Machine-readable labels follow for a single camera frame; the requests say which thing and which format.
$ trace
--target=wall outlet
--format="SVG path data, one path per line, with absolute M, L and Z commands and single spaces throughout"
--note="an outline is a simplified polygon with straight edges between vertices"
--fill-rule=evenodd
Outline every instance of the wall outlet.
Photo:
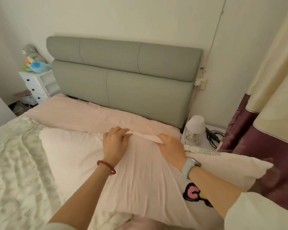
M 194 85 L 198 87 L 198 89 L 203 90 L 206 88 L 207 79 L 205 78 L 196 78 Z

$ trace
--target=stuffed toy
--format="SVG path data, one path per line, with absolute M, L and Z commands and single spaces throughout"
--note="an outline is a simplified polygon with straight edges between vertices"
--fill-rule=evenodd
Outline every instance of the stuffed toy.
M 22 54 L 26 56 L 27 67 L 30 67 L 31 63 L 34 61 L 46 63 L 46 60 L 40 54 L 38 54 L 35 47 L 30 44 L 24 46 L 22 49 Z
M 30 68 L 27 69 L 28 72 L 35 73 L 43 73 L 49 71 L 51 69 L 51 65 L 43 63 L 43 62 L 33 62 L 31 63 Z

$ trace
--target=bracelet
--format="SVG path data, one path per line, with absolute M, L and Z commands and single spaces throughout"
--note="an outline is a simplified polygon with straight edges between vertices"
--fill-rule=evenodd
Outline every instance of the bracelet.
M 111 174 L 110 174 L 110 176 L 116 174 L 116 171 L 115 171 L 115 169 L 114 169 L 114 167 L 113 167 L 112 165 L 110 165 L 109 163 L 107 163 L 107 162 L 105 162 L 105 161 L 97 161 L 97 166 L 98 166 L 100 163 L 108 166 L 108 167 L 111 169 Z

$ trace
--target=sleeve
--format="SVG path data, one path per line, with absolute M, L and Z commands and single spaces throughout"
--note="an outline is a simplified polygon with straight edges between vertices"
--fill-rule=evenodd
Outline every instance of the sleeve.
M 42 230 L 77 230 L 72 226 L 62 223 L 50 223 L 46 224 Z
M 288 230 L 288 210 L 260 194 L 241 193 L 228 210 L 225 230 Z

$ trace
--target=smartwatch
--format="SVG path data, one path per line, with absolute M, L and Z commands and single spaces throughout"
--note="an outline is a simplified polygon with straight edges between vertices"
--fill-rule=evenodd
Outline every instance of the smartwatch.
M 194 160 L 193 158 L 188 158 L 186 163 L 184 164 L 183 168 L 182 168 L 182 176 L 188 180 L 190 180 L 189 178 L 189 173 L 190 170 L 194 167 L 194 166 L 199 166 L 201 167 L 201 163 L 198 162 L 197 160 Z

